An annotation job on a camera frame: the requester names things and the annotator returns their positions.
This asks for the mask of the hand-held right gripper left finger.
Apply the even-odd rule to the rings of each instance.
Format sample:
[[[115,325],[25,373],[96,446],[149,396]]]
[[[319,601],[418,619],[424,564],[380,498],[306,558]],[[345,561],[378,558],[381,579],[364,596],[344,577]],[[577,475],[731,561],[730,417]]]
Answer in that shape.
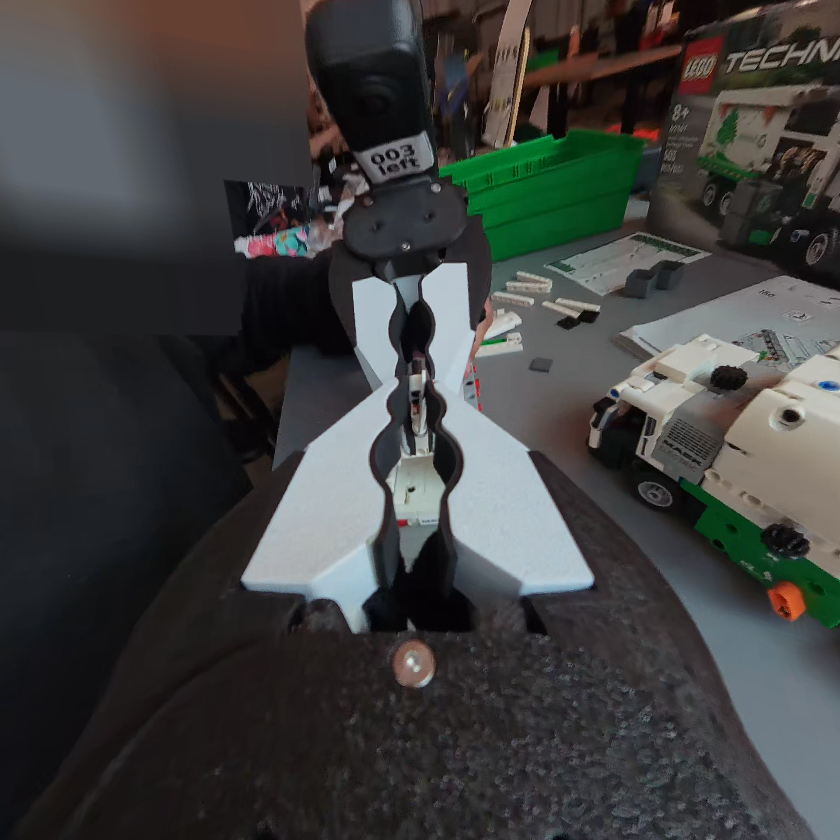
[[[364,603],[380,587],[373,543],[385,514],[371,450],[392,419],[395,377],[305,449],[241,584],[252,592],[335,602],[354,633],[369,629]]]

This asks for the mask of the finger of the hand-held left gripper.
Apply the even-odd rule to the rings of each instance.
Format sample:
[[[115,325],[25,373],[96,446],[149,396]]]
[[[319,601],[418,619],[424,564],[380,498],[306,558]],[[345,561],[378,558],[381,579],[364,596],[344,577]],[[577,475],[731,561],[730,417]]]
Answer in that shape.
[[[417,283],[418,304],[430,321],[423,356],[436,387],[461,391],[475,339],[470,323],[468,268],[447,263]]]
[[[373,392],[405,375],[413,358],[409,316],[418,301],[419,276],[388,281],[376,276],[355,280],[353,350]]]

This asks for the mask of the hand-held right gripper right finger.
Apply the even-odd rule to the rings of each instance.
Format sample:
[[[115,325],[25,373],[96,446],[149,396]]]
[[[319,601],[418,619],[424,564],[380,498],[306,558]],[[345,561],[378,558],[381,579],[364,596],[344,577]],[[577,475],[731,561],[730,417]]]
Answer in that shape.
[[[536,454],[442,382],[427,385],[426,401],[444,482],[432,559],[423,562],[432,592],[486,606],[590,590],[594,572]]]

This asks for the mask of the group of white lego beams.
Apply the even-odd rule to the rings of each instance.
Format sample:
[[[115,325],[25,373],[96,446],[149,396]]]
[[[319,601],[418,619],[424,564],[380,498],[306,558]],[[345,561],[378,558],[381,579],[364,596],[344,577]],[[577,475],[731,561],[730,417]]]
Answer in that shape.
[[[504,290],[494,291],[490,300],[497,304],[493,322],[483,339],[476,357],[517,354],[523,352],[522,316],[519,309],[540,307],[556,316],[557,321],[565,315],[574,315],[582,310],[602,311],[597,303],[579,301],[567,297],[549,299],[553,282],[546,277],[519,272],[515,280],[507,283]]]

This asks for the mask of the lego garbage truck model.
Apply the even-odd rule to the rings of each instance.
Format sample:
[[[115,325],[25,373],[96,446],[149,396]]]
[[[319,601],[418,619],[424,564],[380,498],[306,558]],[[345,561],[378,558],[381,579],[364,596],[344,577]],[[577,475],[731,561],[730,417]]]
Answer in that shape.
[[[838,344],[782,372],[701,334],[595,402],[586,447],[761,583],[778,616],[838,628]]]

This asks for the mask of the lego instruction booklet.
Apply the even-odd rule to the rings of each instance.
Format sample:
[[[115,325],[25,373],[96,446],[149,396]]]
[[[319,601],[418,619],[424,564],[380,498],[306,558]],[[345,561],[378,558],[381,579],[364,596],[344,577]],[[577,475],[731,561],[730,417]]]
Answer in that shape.
[[[613,341],[638,359],[706,334],[759,356],[788,373],[839,342],[839,294],[778,276],[657,321],[635,325]]]

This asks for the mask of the lego set box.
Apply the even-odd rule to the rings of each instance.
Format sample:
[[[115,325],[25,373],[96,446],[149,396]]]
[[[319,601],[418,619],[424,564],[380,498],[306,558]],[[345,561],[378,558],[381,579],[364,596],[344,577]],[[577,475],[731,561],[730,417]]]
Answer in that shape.
[[[762,5],[686,35],[647,229],[838,289],[838,2]]]

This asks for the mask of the white upright panel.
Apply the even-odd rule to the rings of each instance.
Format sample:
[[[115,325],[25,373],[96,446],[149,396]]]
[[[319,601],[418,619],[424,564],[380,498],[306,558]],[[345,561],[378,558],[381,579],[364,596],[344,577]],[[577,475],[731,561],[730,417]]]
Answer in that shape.
[[[492,64],[481,142],[491,150],[512,145],[530,51],[531,1],[510,1]]]

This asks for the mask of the colourful printed cloth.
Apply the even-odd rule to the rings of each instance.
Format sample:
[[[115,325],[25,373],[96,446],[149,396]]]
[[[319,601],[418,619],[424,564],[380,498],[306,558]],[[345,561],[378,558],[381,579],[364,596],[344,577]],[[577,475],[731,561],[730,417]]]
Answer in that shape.
[[[298,187],[226,180],[234,252],[246,259],[314,259],[343,236],[343,216],[353,198],[324,203],[327,187]]]

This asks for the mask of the green plastic bin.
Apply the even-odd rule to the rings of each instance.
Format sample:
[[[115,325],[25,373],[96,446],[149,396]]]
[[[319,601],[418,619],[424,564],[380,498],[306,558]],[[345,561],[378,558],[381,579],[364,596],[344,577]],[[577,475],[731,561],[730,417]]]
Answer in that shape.
[[[466,190],[498,262],[621,227],[645,146],[631,134],[570,129],[440,174]]]

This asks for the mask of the green white leaflet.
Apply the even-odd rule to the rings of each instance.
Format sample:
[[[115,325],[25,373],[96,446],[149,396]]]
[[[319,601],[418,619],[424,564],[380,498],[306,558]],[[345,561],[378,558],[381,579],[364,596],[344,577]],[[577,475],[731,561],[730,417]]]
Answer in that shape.
[[[650,270],[663,260],[688,265],[709,255],[706,250],[639,232],[555,259],[544,268],[604,297],[622,289],[633,270]]]

